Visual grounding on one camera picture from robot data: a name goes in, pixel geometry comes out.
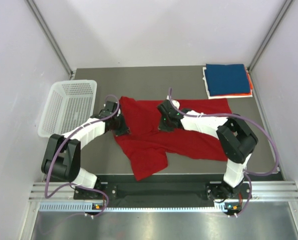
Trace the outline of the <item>red t-shirt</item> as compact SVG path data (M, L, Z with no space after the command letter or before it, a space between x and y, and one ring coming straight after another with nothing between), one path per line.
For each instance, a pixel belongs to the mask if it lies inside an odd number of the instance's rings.
M161 100L135 100L122 96L119 100L130 134L115 140L130 160L137 181L143 180L168 166L167 153L195 160L226 162L227 157L218 139L196 131L158 129Z

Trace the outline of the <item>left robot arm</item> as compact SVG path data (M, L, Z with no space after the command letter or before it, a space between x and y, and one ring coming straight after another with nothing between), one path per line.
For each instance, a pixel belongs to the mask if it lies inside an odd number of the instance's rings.
M106 101L104 109L82 125L65 134L52 134L49 137L41 164L41 171L46 174L45 198L51 198L62 188L60 186L48 193L51 178L65 182L65 187L79 187L91 198L102 194L97 176L81 167L81 151L95 138L109 131L116 136L129 134L119 102Z

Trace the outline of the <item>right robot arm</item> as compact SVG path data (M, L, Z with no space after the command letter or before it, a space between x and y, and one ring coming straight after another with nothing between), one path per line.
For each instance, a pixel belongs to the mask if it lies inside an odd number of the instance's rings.
M258 138L245 121L236 117L210 116L188 108L178 110L177 101L164 100L157 106L161 114L158 129L172 132L175 129L198 132L219 140L227 157L226 171L220 185L211 187L212 200L230 199L239 194L247 163L258 143Z

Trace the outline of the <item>white plastic basket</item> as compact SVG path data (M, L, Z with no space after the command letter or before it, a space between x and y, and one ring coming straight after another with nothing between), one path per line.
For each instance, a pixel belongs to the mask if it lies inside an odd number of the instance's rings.
M65 80L54 83L49 91L37 133L49 138L62 135L93 114L97 82L94 80Z

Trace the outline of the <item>folded white t-shirt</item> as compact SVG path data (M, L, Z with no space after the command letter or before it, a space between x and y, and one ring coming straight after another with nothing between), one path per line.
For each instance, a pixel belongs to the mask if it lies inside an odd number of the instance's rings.
M211 96L210 92L209 92L209 89L208 89L208 84L207 84L206 69L207 68L205 66L202 68L202 70L203 70L203 78L202 79L204 81L207 97L208 97L209 100L214 100L214 99L238 99L238 98L252 98L253 97L253 94L251 96L247 96L247 97L234 96L234 94Z

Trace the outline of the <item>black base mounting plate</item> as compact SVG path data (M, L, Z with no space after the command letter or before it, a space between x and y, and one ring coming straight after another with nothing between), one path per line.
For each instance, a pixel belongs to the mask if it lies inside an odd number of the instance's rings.
M248 183L231 189L220 180L220 174L158 174L137 181L130 174L99 175L93 188L105 192L111 201L127 197L192 198L202 201L245 200L250 192Z

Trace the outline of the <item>folded blue t-shirt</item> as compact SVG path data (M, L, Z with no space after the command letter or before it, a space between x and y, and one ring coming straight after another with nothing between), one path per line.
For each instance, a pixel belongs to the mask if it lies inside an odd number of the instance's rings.
M211 96L248 93L249 82L243 64L206 64L206 78Z

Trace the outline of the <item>folded orange t-shirt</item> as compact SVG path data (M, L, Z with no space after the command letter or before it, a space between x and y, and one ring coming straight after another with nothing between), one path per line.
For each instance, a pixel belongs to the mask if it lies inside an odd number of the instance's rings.
M249 82L249 86L250 86L250 91L248 93L235 93L234 96L239 96L239 97L249 97L253 94L253 84L250 78L250 74L248 71L246 71L246 75L247 75L247 79Z

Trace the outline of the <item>left aluminium frame post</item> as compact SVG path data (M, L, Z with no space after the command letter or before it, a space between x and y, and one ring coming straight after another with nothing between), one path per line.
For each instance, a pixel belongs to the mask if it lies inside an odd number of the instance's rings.
M60 63L62 64L64 70L68 74L69 79L71 80L74 75L73 69L69 66L68 61L66 60L62 50L60 49L59 44L57 43L52 31L50 30L46 20L44 19L40 9L38 8L36 2L34 0L25 0L24 1L29 10L32 12L34 18L36 19L38 25L40 26L43 34L47 38L51 48L53 49L54 53L56 54L57 58L59 59Z

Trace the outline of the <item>aluminium frame post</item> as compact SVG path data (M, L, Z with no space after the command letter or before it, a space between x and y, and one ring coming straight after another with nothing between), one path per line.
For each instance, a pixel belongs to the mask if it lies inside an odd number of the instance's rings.
M51 48L53 49L54 53L56 54L57 58L59 59L60 63L62 64L64 70L68 74L69 79L71 80L74 75L73 69L69 66L68 61L66 60L62 50L60 49L59 44L57 43L52 31L50 30L46 20L44 19L40 9L38 8L36 2L34 0L25 0L24 1L29 10L32 12L34 18L36 19L38 25L40 26L43 34L47 38Z
M292 4L294 3L294 0L285 0L283 1L283 4L281 8L279 9L277 15L275 16L272 24L269 27L269 30L267 31L264 39L262 40L259 48L257 49L255 55L253 56L251 63L248 66L248 71L251 72L255 66L257 65L258 61L260 60L262 54L268 47L270 41L274 37L277 29L279 28L281 22L283 21L284 17L288 13L289 9L291 8Z

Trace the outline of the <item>right aluminium frame post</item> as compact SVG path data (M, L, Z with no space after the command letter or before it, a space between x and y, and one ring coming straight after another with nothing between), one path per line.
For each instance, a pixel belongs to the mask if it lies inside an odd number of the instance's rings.
M274 37L277 29L279 28L281 22L283 21L284 17L288 13L289 9L291 8L292 4L294 3L294 0L285 0L283 1L283 4L281 8L279 9L277 15L275 16L272 24L269 27L269 30L267 31L264 39L262 40L259 48L257 49L255 55L253 56L251 63L248 66L248 71L251 72L255 66L257 65L258 61L260 60L262 54L268 47L270 41Z

